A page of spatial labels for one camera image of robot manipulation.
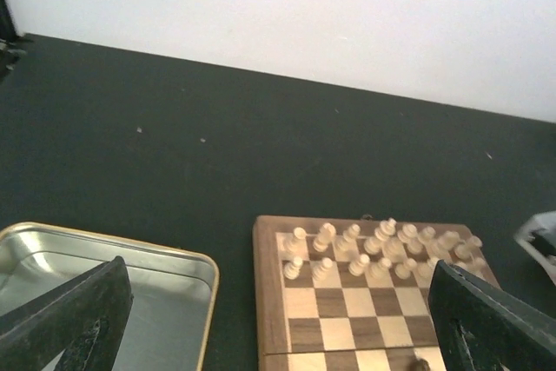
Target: wooden chessboard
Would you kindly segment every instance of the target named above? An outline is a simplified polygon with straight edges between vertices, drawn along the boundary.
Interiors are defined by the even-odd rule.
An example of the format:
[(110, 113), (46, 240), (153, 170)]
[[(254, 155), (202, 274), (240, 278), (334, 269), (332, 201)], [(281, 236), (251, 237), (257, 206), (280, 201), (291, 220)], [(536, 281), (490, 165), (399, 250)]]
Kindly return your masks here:
[[(338, 235), (357, 223), (361, 234), (347, 251), (330, 245), (320, 253), (312, 243), (325, 222), (332, 223)], [(398, 222), (396, 228), (403, 224)], [(448, 230), (459, 232), (463, 239), (472, 235), (463, 225), (413, 224), (418, 230), (432, 226), (437, 237)], [(368, 272), (353, 276), (348, 271), (349, 263), (365, 253), (363, 242), (378, 225), (375, 221), (257, 218), (253, 235), (260, 370), (407, 371), (415, 358), (427, 360), (433, 371), (445, 370), (427, 305), (430, 280), (416, 273), (402, 280), (393, 268), (380, 279)], [(304, 263), (299, 277), (288, 280), (282, 270), (291, 255), (284, 251), (283, 241), (296, 227), (308, 233), (296, 254)], [(479, 250), (473, 255), (484, 257)], [(316, 282), (311, 265), (325, 256), (334, 266)], [(370, 255), (371, 262), (381, 257), (381, 253)], [(429, 255), (423, 251), (411, 257), (426, 262)], [(443, 258), (458, 261), (454, 253), (447, 252)], [(498, 287), (488, 266), (477, 275)]]

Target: chessboard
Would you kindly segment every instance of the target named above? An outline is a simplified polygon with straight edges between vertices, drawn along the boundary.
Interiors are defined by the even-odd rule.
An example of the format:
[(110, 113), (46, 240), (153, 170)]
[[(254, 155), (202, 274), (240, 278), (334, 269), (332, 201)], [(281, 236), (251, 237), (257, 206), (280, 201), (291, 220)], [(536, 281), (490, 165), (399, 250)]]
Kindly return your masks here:
[(431, 261), (499, 286), (463, 225), (260, 216), (253, 234), (260, 370), (408, 371), (425, 360), (443, 371), (427, 304)]

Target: white wall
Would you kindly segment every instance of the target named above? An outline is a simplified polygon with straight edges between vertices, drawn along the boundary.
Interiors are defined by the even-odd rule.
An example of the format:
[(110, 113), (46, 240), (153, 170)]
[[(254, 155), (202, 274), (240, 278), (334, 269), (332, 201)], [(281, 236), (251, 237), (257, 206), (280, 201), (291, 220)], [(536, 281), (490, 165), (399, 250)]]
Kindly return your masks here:
[(9, 0), (20, 30), (556, 121), (556, 0)]

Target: black tablecloth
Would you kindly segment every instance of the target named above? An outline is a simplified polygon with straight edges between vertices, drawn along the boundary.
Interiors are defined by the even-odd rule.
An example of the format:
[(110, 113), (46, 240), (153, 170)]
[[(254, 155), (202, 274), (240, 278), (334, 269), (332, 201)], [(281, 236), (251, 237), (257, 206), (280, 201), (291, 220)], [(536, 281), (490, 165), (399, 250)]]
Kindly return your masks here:
[(556, 209), (554, 125), (32, 39), (0, 85), (0, 227), (212, 256), (222, 280), (205, 369), (256, 368), (261, 214), (465, 223), (502, 288), (556, 317), (556, 288), (513, 241)]

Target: silver tray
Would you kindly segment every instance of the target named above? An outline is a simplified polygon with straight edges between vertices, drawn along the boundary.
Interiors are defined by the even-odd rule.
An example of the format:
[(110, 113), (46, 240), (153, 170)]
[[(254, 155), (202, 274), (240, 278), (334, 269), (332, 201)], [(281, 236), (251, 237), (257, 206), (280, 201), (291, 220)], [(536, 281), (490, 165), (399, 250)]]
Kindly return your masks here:
[(0, 232), (0, 315), (117, 255), (135, 298), (114, 370), (201, 369), (219, 278), (202, 254), (18, 223)]

